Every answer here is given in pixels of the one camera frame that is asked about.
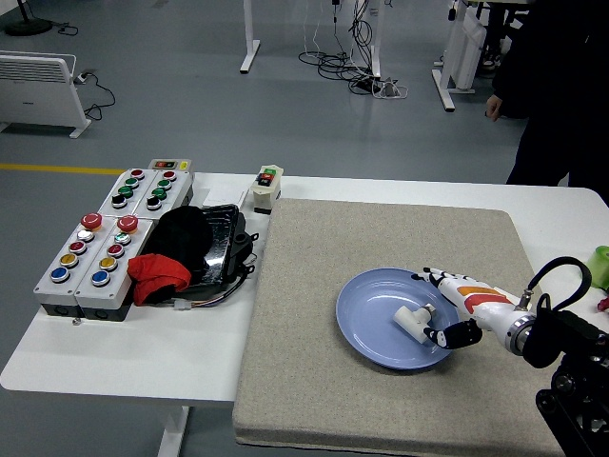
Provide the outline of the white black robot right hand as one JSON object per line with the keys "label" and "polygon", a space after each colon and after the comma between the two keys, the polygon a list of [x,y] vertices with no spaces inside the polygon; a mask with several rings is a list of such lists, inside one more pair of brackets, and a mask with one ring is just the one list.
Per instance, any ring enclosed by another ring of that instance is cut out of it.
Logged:
{"label": "white black robot right hand", "polygon": [[492,288],[469,276],[452,274],[436,268],[413,273],[413,280],[434,286],[465,320],[445,329],[425,327],[419,331],[440,348],[464,348],[478,343],[484,330],[492,331],[501,346],[510,351],[514,334],[510,328],[522,317],[514,300],[504,291]]}

